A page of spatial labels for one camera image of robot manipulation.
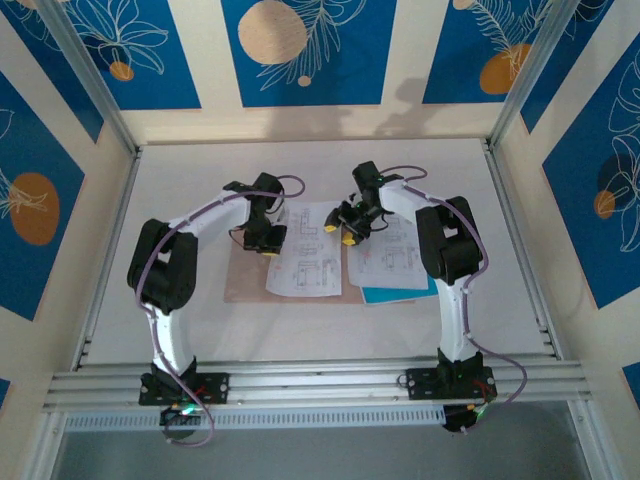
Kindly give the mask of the white technical drawing paper sheet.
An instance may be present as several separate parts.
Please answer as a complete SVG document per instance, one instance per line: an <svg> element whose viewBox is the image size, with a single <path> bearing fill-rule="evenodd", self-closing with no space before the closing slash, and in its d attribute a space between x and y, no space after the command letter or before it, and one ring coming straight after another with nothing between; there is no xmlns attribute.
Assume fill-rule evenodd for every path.
<svg viewBox="0 0 640 480"><path fill-rule="evenodd" d="M280 254L270 260L266 290L282 297L319 298L342 294L341 247L325 231L335 202L290 201L277 222L287 227Z"/></svg>
<svg viewBox="0 0 640 480"><path fill-rule="evenodd" d="M370 237L348 246L349 282L356 287L427 290L416 226L399 215L374 222Z"/></svg>

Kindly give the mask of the blue file sheet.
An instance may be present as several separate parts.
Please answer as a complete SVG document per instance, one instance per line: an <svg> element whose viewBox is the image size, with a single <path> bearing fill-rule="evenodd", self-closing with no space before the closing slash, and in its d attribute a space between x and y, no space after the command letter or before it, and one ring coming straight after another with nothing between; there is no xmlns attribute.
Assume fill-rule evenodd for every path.
<svg viewBox="0 0 640 480"><path fill-rule="evenodd" d="M361 287L362 298L367 305L384 305L405 301L414 301L438 295L436 287L428 289L395 289L378 287Z"/></svg>

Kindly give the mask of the black controller module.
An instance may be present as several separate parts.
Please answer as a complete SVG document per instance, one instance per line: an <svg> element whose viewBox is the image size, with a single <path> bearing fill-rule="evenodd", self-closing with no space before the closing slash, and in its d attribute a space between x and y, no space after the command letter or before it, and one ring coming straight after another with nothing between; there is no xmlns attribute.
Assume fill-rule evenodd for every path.
<svg viewBox="0 0 640 480"><path fill-rule="evenodd" d="M172 426L198 426L201 417L196 408L188 406L171 406L160 412L159 424L163 428Z"/></svg>
<svg viewBox="0 0 640 480"><path fill-rule="evenodd" d="M452 433L464 433L477 424L488 404L445 405L443 427Z"/></svg>

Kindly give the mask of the aluminium table edge rail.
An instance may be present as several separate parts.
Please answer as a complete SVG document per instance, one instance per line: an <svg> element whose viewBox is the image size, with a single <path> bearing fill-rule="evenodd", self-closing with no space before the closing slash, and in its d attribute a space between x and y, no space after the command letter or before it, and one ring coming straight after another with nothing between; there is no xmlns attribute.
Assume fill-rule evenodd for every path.
<svg viewBox="0 0 640 480"><path fill-rule="evenodd" d="M308 138L294 140L191 140L191 141L150 141L141 148L160 148L160 147L196 147L196 146L298 146L298 145L348 145L348 144L382 144L382 143L426 143L427 145L459 145L472 144L481 145L484 138L480 137L431 137L431 138Z"/></svg>

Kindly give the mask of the aluminium front frame beam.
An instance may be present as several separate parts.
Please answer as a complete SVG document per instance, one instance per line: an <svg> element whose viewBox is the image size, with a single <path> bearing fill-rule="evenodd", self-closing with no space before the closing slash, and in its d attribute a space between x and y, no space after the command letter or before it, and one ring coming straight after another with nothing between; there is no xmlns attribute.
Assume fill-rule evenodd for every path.
<svg viewBox="0 0 640 480"><path fill-rule="evenodd" d="M521 369L486 359L498 399L517 392L521 401L590 400L592 390L581 364L551 356L526 356ZM429 368L435 358L343 361L204 362L201 372L229 374L227 407L312 408L408 403L404 372ZM53 375L45 395L46 412L135 409L143 364L86 365Z"/></svg>

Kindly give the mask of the aluminium side frame rail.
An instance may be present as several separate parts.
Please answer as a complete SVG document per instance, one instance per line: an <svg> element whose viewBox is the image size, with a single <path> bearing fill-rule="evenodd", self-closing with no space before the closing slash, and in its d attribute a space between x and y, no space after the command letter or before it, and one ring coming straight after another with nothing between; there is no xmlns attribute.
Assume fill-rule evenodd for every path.
<svg viewBox="0 0 640 480"><path fill-rule="evenodd" d="M100 267L99 275L92 284L90 301L83 311L82 328L78 332L73 356L69 363L68 370L70 372L75 372L83 366L84 358L91 348L143 151L143 147L138 147L135 150L131 161L125 169L126 175L120 189L117 191L118 195L113 200L111 216L107 223L106 243L97 256Z"/></svg>
<svg viewBox="0 0 640 480"><path fill-rule="evenodd" d="M525 218L515 185L513 184L504 160L497 153L496 148L492 145L489 138L483 140L483 150L503 212L503 217L505 218L509 235L515 249L529 301L535 313L538 329L543 335L545 344L549 345L548 349L551 350L549 356L553 356L557 360L565 360L566 355L563 351L563 345L558 339L549 305L543 293L526 242L527 231Z"/></svg>

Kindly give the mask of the aluminium upright frame post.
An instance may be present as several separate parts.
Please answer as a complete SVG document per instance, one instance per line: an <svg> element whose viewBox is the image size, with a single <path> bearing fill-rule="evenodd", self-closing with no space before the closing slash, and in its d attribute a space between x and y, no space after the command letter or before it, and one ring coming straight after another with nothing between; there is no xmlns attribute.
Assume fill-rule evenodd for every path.
<svg viewBox="0 0 640 480"><path fill-rule="evenodd" d="M593 33L584 18L588 4L582 0L548 0L546 6L548 16L486 140L491 151L506 139L514 122L522 121L528 134L537 129Z"/></svg>
<svg viewBox="0 0 640 480"><path fill-rule="evenodd" d="M74 74L114 131L116 139L132 158L136 158L139 145L63 6L57 0L34 0L34 3Z"/></svg>

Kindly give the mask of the aluminium front frame leg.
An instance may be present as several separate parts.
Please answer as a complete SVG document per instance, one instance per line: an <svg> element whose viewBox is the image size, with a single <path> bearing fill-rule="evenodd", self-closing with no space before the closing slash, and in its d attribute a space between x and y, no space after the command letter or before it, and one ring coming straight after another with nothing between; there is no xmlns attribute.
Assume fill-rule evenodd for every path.
<svg viewBox="0 0 640 480"><path fill-rule="evenodd" d="M47 412L41 415L30 457L27 480L51 480L62 444L67 414Z"/></svg>
<svg viewBox="0 0 640 480"><path fill-rule="evenodd" d="M567 406L591 480L618 480L617 463L593 402L568 400Z"/></svg>

